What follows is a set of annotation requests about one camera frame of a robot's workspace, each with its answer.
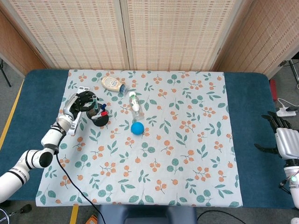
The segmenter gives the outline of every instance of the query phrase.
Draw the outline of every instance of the green leaf pattern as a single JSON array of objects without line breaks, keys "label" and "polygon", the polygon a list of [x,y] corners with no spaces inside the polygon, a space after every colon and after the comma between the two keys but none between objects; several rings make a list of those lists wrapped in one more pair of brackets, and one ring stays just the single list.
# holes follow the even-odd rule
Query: green leaf pattern
[{"label": "green leaf pattern", "polygon": [[[242,206],[238,158],[222,73],[125,70],[70,70],[70,73],[60,109],[79,86],[89,87],[101,104],[107,104],[110,121],[102,128],[96,127],[84,112],[75,136],[66,135],[59,146],[63,153],[58,157],[64,161],[64,168],[91,201]],[[134,121],[128,95],[108,91],[100,84],[106,76],[120,78],[130,91],[136,92],[144,113],[140,120],[145,128],[142,136],[131,133]],[[161,91],[164,97],[158,96]],[[214,112],[208,117],[204,111]],[[184,124],[193,127],[193,131],[186,131]],[[80,151],[70,147],[78,143],[85,144]],[[53,160],[44,169],[36,204],[89,204],[71,183],[67,188],[63,186],[66,183],[68,178]]]}]

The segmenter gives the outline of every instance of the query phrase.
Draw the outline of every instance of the pen holder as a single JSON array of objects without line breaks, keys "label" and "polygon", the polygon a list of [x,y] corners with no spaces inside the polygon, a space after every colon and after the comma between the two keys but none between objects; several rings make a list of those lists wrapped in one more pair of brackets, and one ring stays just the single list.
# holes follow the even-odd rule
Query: pen holder
[{"label": "pen holder", "polygon": [[102,104],[98,104],[98,109],[91,109],[89,111],[86,112],[87,117],[93,121],[94,125],[98,126],[98,127],[102,127],[104,125],[106,125],[109,121],[109,117],[108,115],[104,115],[102,117],[99,117],[97,119],[92,119],[92,116],[96,115],[100,108],[102,107]]}]

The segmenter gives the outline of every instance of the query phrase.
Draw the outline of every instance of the clear plastic bottle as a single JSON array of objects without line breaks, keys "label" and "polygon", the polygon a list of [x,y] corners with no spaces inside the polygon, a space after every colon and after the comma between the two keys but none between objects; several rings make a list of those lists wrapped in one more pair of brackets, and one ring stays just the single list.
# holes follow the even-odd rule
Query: clear plastic bottle
[{"label": "clear plastic bottle", "polygon": [[129,102],[132,107],[133,119],[141,120],[144,118],[141,105],[139,104],[139,99],[136,96],[136,93],[131,91],[129,92]]}]

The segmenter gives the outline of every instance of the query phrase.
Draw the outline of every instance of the table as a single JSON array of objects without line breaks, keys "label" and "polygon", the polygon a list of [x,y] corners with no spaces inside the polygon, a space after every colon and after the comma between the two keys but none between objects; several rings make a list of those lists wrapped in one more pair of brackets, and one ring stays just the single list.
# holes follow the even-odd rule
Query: table
[{"label": "table", "polygon": [[[40,139],[57,116],[67,76],[66,70],[34,70],[27,75],[0,152],[1,173],[9,170],[23,151],[41,148]],[[275,145],[269,124],[260,117],[274,110],[267,78],[258,73],[225,73],[225,79],[243,206],[292,208],[291,197],[276,187],[285,176],[284,162],[253,146]],[[30,116],[33,110],[38,113]],[[41,175],[42,170],[30,171],[30,181],[11,199],[33,200]]]}]

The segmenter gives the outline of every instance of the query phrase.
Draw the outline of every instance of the mayonnaise bottle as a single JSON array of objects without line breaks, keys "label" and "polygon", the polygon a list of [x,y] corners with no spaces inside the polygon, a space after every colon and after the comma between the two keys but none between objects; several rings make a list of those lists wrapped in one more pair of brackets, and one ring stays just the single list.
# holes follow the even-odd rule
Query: mayonnaise bottle
[{"label": "mayonnaise bottle", "polygon": [[128,87],[125,84],[122,84],[116,78],[109,77],[109,76],[102,78],[102,85],[104,88],[108,90],[114,92],[120,92],[123,95],[125,95],[128,91]]}]

